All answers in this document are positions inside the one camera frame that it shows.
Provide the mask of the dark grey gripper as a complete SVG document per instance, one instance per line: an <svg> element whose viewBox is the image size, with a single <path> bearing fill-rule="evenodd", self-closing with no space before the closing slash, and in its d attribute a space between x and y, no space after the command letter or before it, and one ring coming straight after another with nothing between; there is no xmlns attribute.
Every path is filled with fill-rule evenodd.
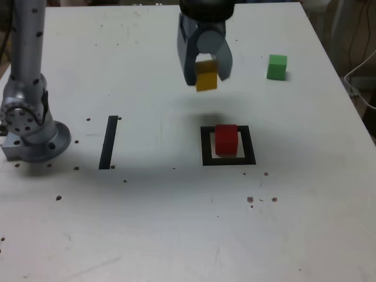
<svg viewBox="0 0 376 282"><path fill-rule="evenodd" d="M198 54L209 54L224 81L230 77L233 57L226 41L225 21L199 21L179 15L177 53L188 86L196 84L195 63Z"/></svg>

